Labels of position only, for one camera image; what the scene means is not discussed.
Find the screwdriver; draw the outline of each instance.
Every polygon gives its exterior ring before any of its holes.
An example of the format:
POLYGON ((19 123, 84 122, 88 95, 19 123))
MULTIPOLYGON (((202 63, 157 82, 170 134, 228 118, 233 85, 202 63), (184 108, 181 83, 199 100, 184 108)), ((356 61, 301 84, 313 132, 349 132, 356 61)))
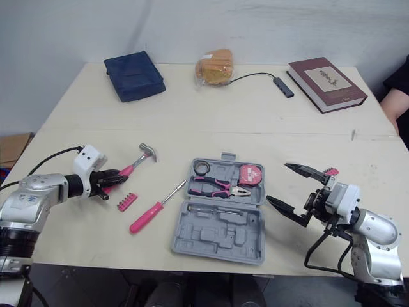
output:
POLYGON ((137 219, 132 225, 129 227, 129 231, 131 233, 137 233, 142 228, 145 227, 163 208, 165 202, 169 200, 177 191, 179 191, 184 185, 186 184, 186 180, 184 180, 180 185, 176 187, 175 190, 171 194, 169 194, 164 200, 158 201, 152 208, 146 211, 139 219, 137 219))
POLYGON ((200 213, 228 213, 228 214, 237 214, 238 216, 241 216, 243 212, 233 212, 233 211, 227 211, 227 210, 220 210, 220 209, 208 209, 208 208, 197 208, 197 207, 192 207, 192 206, 187 206, 187 210, 192 211, 192 212, 200 212, 200 213))

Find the gray tool case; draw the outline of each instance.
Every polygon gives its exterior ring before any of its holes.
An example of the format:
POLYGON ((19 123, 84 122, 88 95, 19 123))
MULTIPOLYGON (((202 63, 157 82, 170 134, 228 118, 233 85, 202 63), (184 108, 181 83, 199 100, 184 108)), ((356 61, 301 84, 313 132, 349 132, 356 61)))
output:
POLYGON ((265 199, 264 167, 260 164, 236 162, 233 153, 222 153, 222 160, 194 159, 186 185, 190 197, 181 205, 174 232, 172 250, 196 256, 223 259, 245 264, 262 264, 264 261, 265 231, 263 213, 258 206, 265 199), (205 175, 238 185, 240 166, 251 164, 261 170, 261 182, 255 186, 242 186, 250 196, 229 198, 194 196, 190 189, 203 192, 219 191, 207 182, 194 182, 197 161, 205 161, 210 171, 205 175))

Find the black cable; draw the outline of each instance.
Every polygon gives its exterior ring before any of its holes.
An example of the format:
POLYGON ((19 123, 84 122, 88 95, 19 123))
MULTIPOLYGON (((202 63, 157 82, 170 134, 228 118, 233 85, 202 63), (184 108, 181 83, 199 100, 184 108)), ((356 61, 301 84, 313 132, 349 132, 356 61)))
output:
MULTIPOLYGON (((64 150, 62 150, 62 151, 60 151, 60 152, 56 152, 56 153, 54 153, 54 154, 48 156, 48 157, 45 158, 43 161, 41 161, 40 163, 38 163, 38 164, 28 173, 28 176, 32 175, 36 170, 38 170, 38 168, 39 168, 41 165, 43 165, 44 163, 46 163, 48 160, 51 160, 52 158, 57 157, 58 155, 65 154, 66 152, 71 152, 72 150, 78 150, 78 151, 80 152, 83 148, 84 148, 84 147, 81 147, 81 146, 71 147, 71 148, 64 149, 64 150)), ((11 187, 12 185, 18 184, 18 183, 19 183, 18 181, 10 182, 9 184, 6 184, 6 185, 0 187, 0 191, 3 190, 3 189, 6 189, 7 187, 11 187)))
POLYGON ((43 304, 44 307, 49 307, 49 304, 45 300, 44 296, 34 286, 33 286, 33 292, 34 292, 35 295, 37 295, 38 299, 40 300, 40 302, 43 304))
POLYGON ((351 248, 352 248, 352 246, 353 246, 352 238, 349 240, 349 242, 350 242, 350 243, 349 243, 348 247, 344 250, 344 252, 342 253, 341 257, 339 257, 338 265, 337 265, 338 272, 339 272, 342 276, 344 276, 345 278, 348 278, 349 280, 352 280, 352 281, 355 281, 355 282, 357 282, 357 283, 360 283, 360 281, 359 281, 358 279, 356 279, 352 274, 349 274, 349 273, 347 273, 347 272, 344 272, 344 271, 342 270, 342 268, 341 268, 346 254, 348 254, 348 252, 351 250, 351 248))
POLYGON ((71 152, 72 150, 78 150, 78 152, 80 152, 83 148, 84 148, 84 147, 81 147, 81 146, 71 147, 71 148, 64 149, 64 150, 62 150, 62 151, 60 151, 60 152, 56 152, 56 153, 54 153, 54 154, 48 156, 48 157, 45 158, 43 161, 41 161, 40 163, 38 163, 38 164, 28 173, 28 176, 32 175, 36 170, 38 170, 38 168, 39 168, 41 165, 43 165, 44 163, 46 163, 48 160, 51 160, 52 158, 57 157, 58 155, 65 154, 66 152, 71 152))
POLYGON ((329 267, 318 267, 316 265, 309 265, 308 264, 309 259, 310 259, 311 255, 313 254, 313 252, 317 249, 318 246, 321 245, 322 242, 324 242, 324 240, 329 235, 330 235, 329 232, 324 232, 324 234, 308 249, 308 252, 305 255, 304 265, 309 269, 319 270, 319 271, 327 271, 327 272, 332 272, 332 273, 339 274, 338 270, 331 269, 329 267))
POLYGON ((18 184, 18 183, 19 181, 13 181, 13 182, 10 182, 9 184, 3 185, 0 187, 0 191, 3 189, 6 189, 7 187, 11 187, 12 185, 18 184))
POLYGON ((231 80, 229 82, 229 84, 232 83, 232 82, 235 82, 237 80, 240 80, 240 79, 243 79, 243 78, 246 78, 246 77, 250 77, 251 75, 269 75, 270 77, 275 79, 275 76, 273 74, 270 74, 269 72, 254 72, 253 74, 243 75, 243 76, 241 76, 239 78, 233 79, 233 80, 231 80))

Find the hammer head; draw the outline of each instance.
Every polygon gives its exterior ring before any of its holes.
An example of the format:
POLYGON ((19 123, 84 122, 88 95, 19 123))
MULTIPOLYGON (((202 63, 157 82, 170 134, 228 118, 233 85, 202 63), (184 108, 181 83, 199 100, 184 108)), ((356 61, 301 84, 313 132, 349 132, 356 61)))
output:
POLYGON ((141 143, 139 144, 139 148, 144 151, 145 156, 153 157, 153 160, 157 162, 156 152, 151 146, 148 146, 145 143, 141 143))

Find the navy blue bag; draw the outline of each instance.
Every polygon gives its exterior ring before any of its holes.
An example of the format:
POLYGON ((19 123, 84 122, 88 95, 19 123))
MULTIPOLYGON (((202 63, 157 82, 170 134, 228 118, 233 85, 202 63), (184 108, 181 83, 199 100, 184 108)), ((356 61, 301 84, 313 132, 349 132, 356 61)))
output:
POLYGON ((107 74, 122 102, 166 91, 164 78, 146 52, 106 59, 107 74))

